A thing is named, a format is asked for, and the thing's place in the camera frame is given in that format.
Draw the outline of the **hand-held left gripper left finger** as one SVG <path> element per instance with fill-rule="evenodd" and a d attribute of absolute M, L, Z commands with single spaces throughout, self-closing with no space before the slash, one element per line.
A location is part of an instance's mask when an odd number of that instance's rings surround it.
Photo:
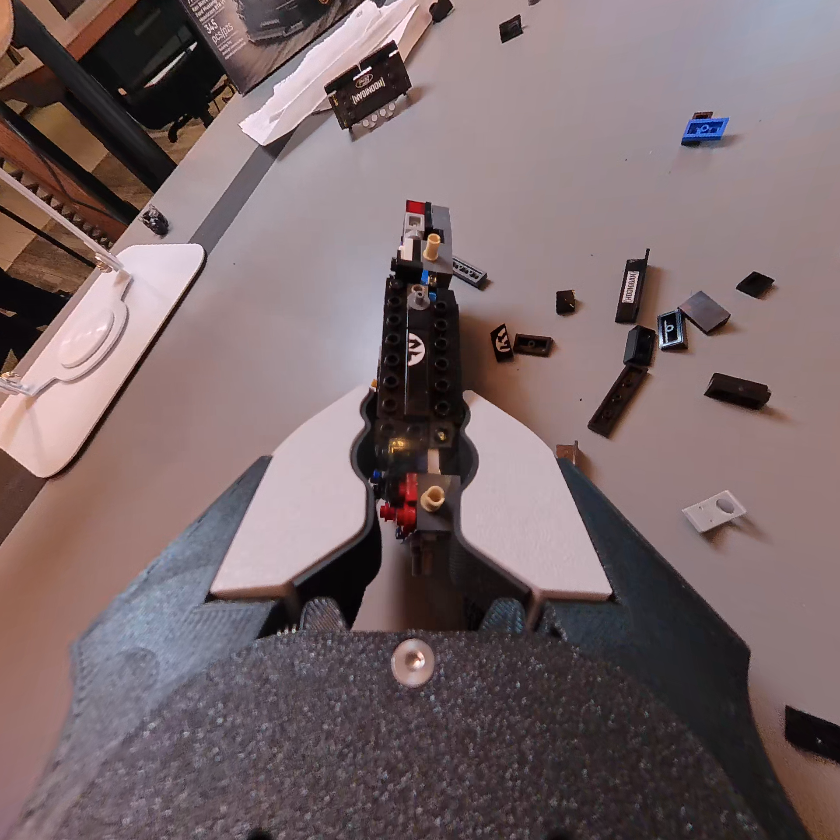
<path fill-rule="evenodd" d="M 280 601 L 292 619 L 328 597 L 354 623 L 382 559 L 371 488 L 355 458 L 375 390 L 359 385 L 272 453 L 210 586 L 226 601 Z"/>

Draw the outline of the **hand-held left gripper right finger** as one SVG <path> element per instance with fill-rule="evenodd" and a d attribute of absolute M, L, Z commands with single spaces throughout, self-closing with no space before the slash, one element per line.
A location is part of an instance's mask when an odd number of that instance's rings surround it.
<path fill-rule="evenodd" d="M 477 453 L 459 503 L 467 547 L 525 586 L 529 628 L 546 602 L 608 600 L 613 589 L 550 447 L 481 395 L 463 397 Z"/>

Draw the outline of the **lego car model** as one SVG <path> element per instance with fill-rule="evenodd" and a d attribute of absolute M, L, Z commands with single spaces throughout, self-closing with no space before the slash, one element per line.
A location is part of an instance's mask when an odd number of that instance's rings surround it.
<path fill-rule="evenodd" d="M 469 466 L 451 228 L 446 206 L 406 201 L 385 281 L 365 468 L 379 515 L 394 524 L 418 576 L 450 553 Z"/>

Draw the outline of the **small blue lego plate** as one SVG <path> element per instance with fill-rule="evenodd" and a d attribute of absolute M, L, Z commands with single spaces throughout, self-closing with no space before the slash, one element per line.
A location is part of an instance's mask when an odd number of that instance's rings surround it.
<path fill-rule="evenodd" d="M 698 146 L 703 143 L 720 141 L 729 123 L 729 118 L 705 117 L 691 119 L 681 138 L 683 146 Z"/>

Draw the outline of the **long black lego plate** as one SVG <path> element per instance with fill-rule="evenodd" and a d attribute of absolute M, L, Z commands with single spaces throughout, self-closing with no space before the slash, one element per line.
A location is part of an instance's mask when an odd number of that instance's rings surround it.
<path fill-rule="evenodd" d="M 591 417 L 588 429 L 608 438 L 647 375 L 646 366 L 626 364 Z"/>

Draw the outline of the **small grey lego tile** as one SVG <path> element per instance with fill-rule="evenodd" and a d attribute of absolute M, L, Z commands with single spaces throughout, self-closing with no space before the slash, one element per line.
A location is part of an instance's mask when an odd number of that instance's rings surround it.
<path fill-rule="evenodd" d="M 747 509 L 729 490 L 724 490 L 689 507 L 682 513 L 698 533 L 710 532 L 733 520 L 742 518 Z"/>

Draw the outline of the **flat black lego plate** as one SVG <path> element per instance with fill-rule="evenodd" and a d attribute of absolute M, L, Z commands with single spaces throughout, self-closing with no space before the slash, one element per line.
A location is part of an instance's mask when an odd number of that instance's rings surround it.
<path fill-rule="evenodd" d="M 798 750 L 840 762 L 839 725 L 791 706 L 784 707 L 784 738 Z"/>

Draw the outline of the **black stickered lego panel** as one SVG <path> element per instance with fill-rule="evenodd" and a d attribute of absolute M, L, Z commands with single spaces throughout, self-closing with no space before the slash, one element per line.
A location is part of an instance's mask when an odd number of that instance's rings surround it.
<path fill-rule="evenodd" d="M 359 124 L 371 130 L 394 114 L 396 100 L 412 86 L 402 54 L 391 40 L 332 79 L 324 90 L 343 130 Z"/>

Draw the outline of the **lego set box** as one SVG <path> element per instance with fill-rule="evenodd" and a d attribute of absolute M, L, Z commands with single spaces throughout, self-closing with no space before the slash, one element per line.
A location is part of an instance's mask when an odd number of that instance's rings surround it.
<path fill-rule="evenodd" d="M 247 93 L 359 1 L 182 1 L 229 80 Z"/>

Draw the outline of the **narrow black stickered tile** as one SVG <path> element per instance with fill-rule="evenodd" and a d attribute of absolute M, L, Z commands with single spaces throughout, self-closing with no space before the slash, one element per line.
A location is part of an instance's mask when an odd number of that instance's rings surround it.
<path fill-rule="evenodd" d="M 628 259 L 616 307 L 616 323 L 635 323 L 641 308 L 650 249 L 639 259 Z"/>

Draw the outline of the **white book stand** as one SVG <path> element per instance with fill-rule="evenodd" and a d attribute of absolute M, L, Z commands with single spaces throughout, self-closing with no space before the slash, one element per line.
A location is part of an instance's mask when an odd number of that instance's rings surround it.
<path fill-rule="evenodd" d="M 201 272 L 196 244 L 133 245 L 114 255 L 49 203 L 92 251 L 99 274 L 27 370 L 2 376 L 1 448 L 34 476 L 58 474 L 93 433 Z"/>

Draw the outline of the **black office chair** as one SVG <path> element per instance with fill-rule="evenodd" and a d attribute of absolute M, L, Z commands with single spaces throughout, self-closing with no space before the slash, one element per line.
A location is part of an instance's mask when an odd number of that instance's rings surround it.
<path fill-rule="evenodd" d="M 171 143 L 192 120 L 208 126 L 224 71 L 213 52 L 182 26 L 170 35 L 111 33 L 87 54 L 89 67 L 148 130 L 166 129 Z"/>

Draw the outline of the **black metal stand pole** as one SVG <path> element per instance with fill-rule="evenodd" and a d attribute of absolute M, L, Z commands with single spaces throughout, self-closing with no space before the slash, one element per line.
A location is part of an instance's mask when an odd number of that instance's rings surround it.
<path fill-rule="evenodd" d="M 153 193 L 159 190 L 176 169 L 173 160 L 23 2 L 13 1 L 12 8 L 15 36 L 53 72 L 77 103 L 71 111 L 146 187 Z"/>

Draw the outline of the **white numbered paper bag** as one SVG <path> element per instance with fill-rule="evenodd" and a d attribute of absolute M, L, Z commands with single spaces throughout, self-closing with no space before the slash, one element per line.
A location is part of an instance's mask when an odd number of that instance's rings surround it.
<path fill-rule="evenodd" d="M 432 23 L 430 6 L 426 1 L 398 1 L 382 7 L 362 3 L 335 32 L 307 53 L 288 81 L 303 87 L 317 81 L 325 84 L 391 41 L 401 56 L 407 57 Z"/>

